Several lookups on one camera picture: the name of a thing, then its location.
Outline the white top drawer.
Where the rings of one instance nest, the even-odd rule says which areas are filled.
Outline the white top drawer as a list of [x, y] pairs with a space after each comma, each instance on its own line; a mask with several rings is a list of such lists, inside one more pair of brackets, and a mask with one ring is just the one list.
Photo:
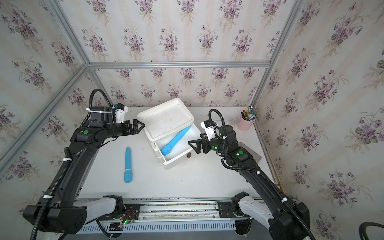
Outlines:
[[201, 131], [196, 127], [195, 124], [191, 125], [189, 131], [184, 135], [184, 137], [173, 147], [172, 151], [163, 156], [161, 149], [165, 146], [177, 133], [173, 133], [161, 140], [158, 140], [154, 143], [151, 143], [152, 150], [158, 160], [161, 163], [165, 170], [170, 170], [176, 165], [180, 164], [184, 160], [188, 160], [187, 154], [193, 152], [194, 150], [188, 145], [188, 141], [196, 140], [200, 138]]

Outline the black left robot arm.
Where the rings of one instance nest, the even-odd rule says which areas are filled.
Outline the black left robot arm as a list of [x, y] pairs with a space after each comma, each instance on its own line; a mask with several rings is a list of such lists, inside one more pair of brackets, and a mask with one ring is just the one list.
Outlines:
[[84, 206], [74, 205], [99, 149], [119, 137], [137, 135], [145, 126], [137, 119], [126, 121], [123, 104], [107, 101], [105, 107], [93, 106], [96, 93], [107, 96], [101, 89], [91, 92], [88, 114], [64, 148], [63, 162], [54, 180], [37, 204], [26, 206], [23, 212], [23, 218], [33, 226], [32, 240], [37, 239], [38, 232], [59, 233], [64, 239], [104, 215], [125, 215], [123, 198], [117, 195]]

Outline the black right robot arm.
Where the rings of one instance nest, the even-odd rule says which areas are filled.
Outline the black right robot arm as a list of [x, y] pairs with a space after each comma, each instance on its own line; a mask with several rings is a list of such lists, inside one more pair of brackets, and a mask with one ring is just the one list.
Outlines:
[[264, 201], [261, 205], [249, 194], [241, 192], [232, 197], [236, 216], [249, 216], [258, 221], [274, 240], [315, 239], [310, 228], [310, 211], [304, 203], [296, 203], [280, 190], [259, 167], [254, 156], [239, 145], [233, 127], [226, 125], [217, 109], [210, 109], [203, 122], [205, 133], [188, 144], [197, 153], [210, 151], [220, 156], [224, 168], [239, 173]]

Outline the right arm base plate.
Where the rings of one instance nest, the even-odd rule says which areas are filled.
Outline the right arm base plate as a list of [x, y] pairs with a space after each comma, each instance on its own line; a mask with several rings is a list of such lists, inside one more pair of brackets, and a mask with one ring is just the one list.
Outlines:
[[219, 212], [219, 217], [221, 219], [229, 218], [238, 218], [239, 216], [235, 214], [231, 202], [221, 202], [217, 201], [214, 203], [214, 208]]

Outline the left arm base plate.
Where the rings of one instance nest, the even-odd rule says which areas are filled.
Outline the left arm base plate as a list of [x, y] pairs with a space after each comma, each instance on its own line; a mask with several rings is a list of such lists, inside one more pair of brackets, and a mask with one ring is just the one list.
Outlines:
[[139, 219], [140, 204], [125, 204], [125, 208], [122, 213], [110, 214], [108, 220], [120, 221], [123, 224], [133, 223]]

